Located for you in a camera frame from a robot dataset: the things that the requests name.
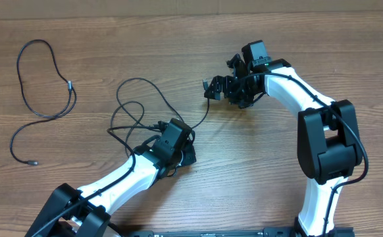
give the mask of black cable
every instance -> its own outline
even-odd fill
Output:
[[[123,111],[130,116],[130,118],[132,118],[135,123],[133,125],[133,127],[131,127],[126,135],[126,142],[128,141],[128,138],[130,137],[130,135],[132,134],[133,132],[133,129],[136,128],[136,126],[145,126],[141,123],[141,120],[145,114],[145,107],[138,101],[128,101],[128,102],[125,102],[125,103],[122,103],[121,100],[120,100],[120,97],[119,97],[119,93],[120,93],[120,90],[121,90],[121,87],[123,87],[123,85],[125,85],[125,83],[127,82],[130,82],[132,80],[141,80],[141,81],[144,81],[144,82],[147,82],[149,84],[151,84],[159,93],[159,95],[162,97],[162,99],[164,100],[165,104],[180,118],[180,120],[182,122],[184,122],[184,119],[180,116],[180,114],[177,112],[176,109],[174,109],[174,107],[171,106],[171,104],[165,99],[165,96],[163,95],[163,93],[160,91],[160,89],[154,84],[152,83],[151,81],[145,79],[145,78],[130,78],[130,79],[127,79],[125,80],[123,83],[121,83],[121,85],[118,86],[117,90],[116,90],[116,98],[117,98],[117,101],[118,101],[118,104],[119,104],[119,107],[114,111],[112,117],[111,117],[111,120],[110,120],[110,127],[113,127],[113,122],[114,122],[114,119],[115,119],[115,115],[118,113],[118,111],[120,109],[123,109]],[[139,119],[136,119],[130,112],[127,111],[127,109],[124,107],[125,105],[129,104],[129,103],[135,103],[135,104],[138,104],[140,105],[141,109],[142,109],[142,112],[141,112],[141,115],[140,115],[140,118]],[[191,129],[194,129],[196,127],[198,127],[207,117],[209,113],[209,99],[207,100],[207,110],[206,110],[206,113],[205,113],[205,116],[195,125],[195,126],[192,126]],[[150,129],[154,132],[160,132],[159,130],[157,129]]]
[[[328,224],[328,218],[329,218],[329,214],[330,214],[330,208],[332,207],[334,194],[337,192],[338,188],[345,186],[345,185],[348,185],[348,184],[354,184],[356,182],[360,182],[360,181],[362,181],[362,179],[364,179],[364,177],[366,177],[366,175],[369,171],[369,158],[367,156],[367,152],[364,148],[363,143],[360,141],[360,139],[357,137],[357,135],[354,133],[354,131],[352,131],[352,129],[348,126],[348,124],[343,120],[343,118],[337,112],[335,112],[329,105],[327,105],[325,102],[321,101],[315,94],[313,94],[307,87],[305,87],[304,84],[302,84],[299,80],[293,78],[292,76],[286,76],[284,74],[273,73],[273,72],[265,72],[265,73],[250,74],[248,76],[244,76],[240,80],[245,81],[246,79],[254,77],[254,76],[266,76],[266,75],[279,76],[279,77],[291,80],[292,82],[295,82],[301,89],[303,89],[308,95],[310,95],[310,97],[312,97],[317,103],[319,103],[323,107],[327,108],[329,110],[329,112],[331,112],[336,117],[336,119],[348,130],[348,132],[351,134],[351,136],[355,140],[355,143],[360,148],[361,153],[363,154],[364,171],[360,175],[360,177],[335,185],[332,189],[332,192],[330,193],[328,207],[326,209],[326,216],[324,218],[323,231],[322,231],[322,236],[325,237],[326,236],[326,228],[327,228],[327,224]]]
[[[167,175],[167,177],[169,177],[169,178],[174,177],[177,174],[177,171],[178,171],[178,166],[176,166],[174,168],[174,172],[172,174]]]
[[[205,120],[208,113],[209,113],[209,98],[207,99],[207,108],[206,108],[205,116],[203,116],[203,118],[195,126],[192,126],[191,129],[195,129],[197,126],[199,126]]]
[[[108,128],[110,131],[113,131],[113,130],[119,130],[119,129],[126,129],[126,128],[143,128],[143,129],[148,129],[148,130],[153,130],[155,129],[154,126],[117,126],[117,127],[113,127],[113,128]]]
[[[260,98],[262,98],[262,96],[264,96],[266,93],[265,92],[262,92],[254,101],[253,103],[251,104],[251,106],[253,106],[258,100],[260,100]]]
[[[108,222],[108,227],[113,229],[117,234],[119,234],[121,237],[123,237],[124,235],[121,233],[121,229],[119,229],[119,227],[117,225],[115,225],[114,223],[112,223],[111,221]]]
[[[19,70],[19,61],[20,61],[20,58],[22,56],[22,53],[23,51],[25,50],[25,48],[27,48],[29,45],[33,44],[33,43],[44,43],[48,46],[50,52],[51,52],[51,56],[53,58],[53,63],[54,63],[54,67],[55,67],[55,70],[57,71],[57,74],[61,77],[62,80],[64,80],[67,85],[68,85],[68,101],[67,101],[67,104],[66,106],[58,113],[54,114],[54,115],[43,115],[35,110],[33,110],[31,108],[31,106],[29,106],[29,103],[28,101],[26,100],[25,98],[25,94],[24,94],[24,90],[23,90],[23,84],[22,84],[22,77],[20,76],[20,70]],[[72,86],[72,82],[71,81],[68,81],[66,80],[66,78],[64,78],[60,71],[59,71],[59,68],[57,67],[57,63],[55,61],[55,56],[54,56],[54,51],[53,51],[53,48],[51,47],[51,45],[46,42],[45,40],[43,39],[34,39],[34,40],[31,40],[29,41],[28,43],[25,43],[25,45],[22,46],[22,49],[20,49],[20,52],[18,54],[18,57],[17,57],[17,60],[16,60],[16,69],[17,69],[17,73],[18,73],[18,78],[19,78],[19,83],[20,83],[20,91],[22,93],[22,98],[23,98],[23,101],[25,102],[25,105],[27,106],[27,108],[33,112],[34,114],[36,114],[37,116],[39,117],[43,117],[43,118],[46,118],[45,120],[39,120],[39,121],[35,121],[35,122],[30,122],[28,124],[25,124],[24,126],[21,126],[18,130],[16,130],[16,132],[14,132],[11,140],[10,140],[10,153],[11,155],[13,156],[13,158],[20,162],[20,163],[24,163],[24,164],[27,164],[27,165],[38,165],[38,162],[37,161],[22,161],[20,160],[18,157],[16,157],[16,155],[13,153],[13,141],[14,141],[14,138],[16,137],[16,135],[25,127],[27,126],[31,126],[33,124],[37,124],[37,123],[41,123],[41,122],[49,122],[49,121],[52,121],[52,120],[55,120],[55,119],[59,119],[65,115],[67,115],[69,112],[71,112],[71,110],[73,109],[74,105],[76,104],[76,100],[77,100],[77,95],[76,95],[76,91],[74,90],[73,86]],[[72,106],[70,106],[69,108],[69,105],[70,105],[70,101],[72,99],[72,92],[74,94],[74,100],[73,100],[73,104]]]

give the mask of wooden table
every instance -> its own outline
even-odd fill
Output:
[[[31,167],[11,157],[9,140],[38,119],[23,103],[15,67],[22,45],[36,38],[53,46],[78,103],[65,118],[16,137],[14,152],[40,162]],[[383,12],[375,12],[0,21],[0,236],[23,236],[63,182],[89,184],[125,162],[124,148],[106,133],[121,82],[151,80],[195,124],[206,110],[202,78],[229,74],[225,61],[260,39],[272,58],[291,62],[312,87],[355,105],[370,172],[344,188],[335,223],[354,226],[360,236],[383,234]],[[21,71],[34,109],[62,109],[66,84],[44,45],[27,48]],[[174,116],[148,84],[131,82],[120,96],[144,104],[145,124]],[[128,108],[140,114],[137,106]],[[124,114],[116,117],[116,125],[132,123]],[[264,97],[240,110],[227,100],[212,101],[195,131],[197,163],[132,198],[112,221],[158,231],[292,225],[306,177],[296,157],[297,121],[279,102]],[[151,134],[134,131],[129,144]]]

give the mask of cable connector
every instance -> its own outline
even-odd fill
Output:
[[[168,123],[164,121],[158,121],[158,124],[154,124],[153,127],[155,129],[159,129],[161,132],[164,132],[165,129],[168,127]]]
[[[28,165],[38,165],[38,161],[28,161]]]

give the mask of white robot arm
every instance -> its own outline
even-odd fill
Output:
[[[233,76],[215,76],[210,85],[203,82],[205,97],[219,100],[222,92],[231,104],[243,109],[267,94],[298,119],[297,156],[308,179],[303,209],[295,227],[304,236],[320,236],[327,218],[328,233],[334,229],[333,216],[342,187],[334,194],[326,217],[332,189],[347,181],[362,157],[348,131],[325,106],[332,107],[359,136],[353,105],[322,95],[304,82],[284,59],[272,61],[262,41],[249,43],[242,52],[245,62],[238,54],[227,61],[234,70]],[[338,135],[325,138],[324,131],[329,129],[338,130]]]
[[[220,93],[223,92],[231,104],[238,104],[242,109],[252,106],[264,94],[279,100],[298,119],[297,158],[307,176],[303,209],[296,218],[295,226],[287,228],[287,231],[295,234],[293,236],[320,236],[326,227],[325,233],[333,232],[332,235],[336,237],[354,236],[352,229],[335,228],[333,216],[342,190],[342,187],[337,188],[337,185],[347,181],[354,167],[361,163],[362,155],[347,129],[337,122],[334,114],[329,111],[333,109],[358,137],[353,105],[346,100],[335,102],[320,94],[305,83],[285,60],[272,61],[267,56],[262,41],[250,43],[243,47],[242,51],[245,62],[239,55],[227,62],[227,65],[234,69],[233,76],[215,76],[210,85],[203,82],[205,97],[219,100]],[[328,129],[338,130],[338,135],[325,138],[324,131]],[[195,162],[192,141],[188,140],[191,133],[192,129],[189,126],[172,119],[163,136],[152,147],[146,145],[137,147],[134,157],[131,156],[123,166],[101,180],[77,190],[67,184],[58,187],[26,236],[31,237],[33,233],[53,236],[53,232],[58,232],[58,236],[73,236],[71,235],[73,233],[76,233],[76,236],[120,236],[111,228],[106,228],[109,218],[118,208],[138,192],[148,189],[157,180],[166,177],[172,169]],[[100,192],[126,173],[128,176],[123,180],[105,192]],[[329,204],[334,188],[337,188],[336,193],[332,203]],[[99,195],[87,199],[97,192]],[[67,218],[72,218],[80,225],[79,229],[67,231],[56,224],[44,228],[44,223],[49,222],[50,217],[56,216],[56,213],[66,209],[70,203],[79,203],[82,200],[88,202],[67,215]],[[284,230],[276,232],[276,228],[264,229],[256,233],[256,236],[260,233],[266,233],[268,236],[271,231],[275,231],[276,236],[291,236],[284,234]],[[176,236],[173,233],[164,235]],[[208,234],[206,232],[206,234],[178,233],[178,235]],[[229,233],[223,232],[219,235],[229,236]]]

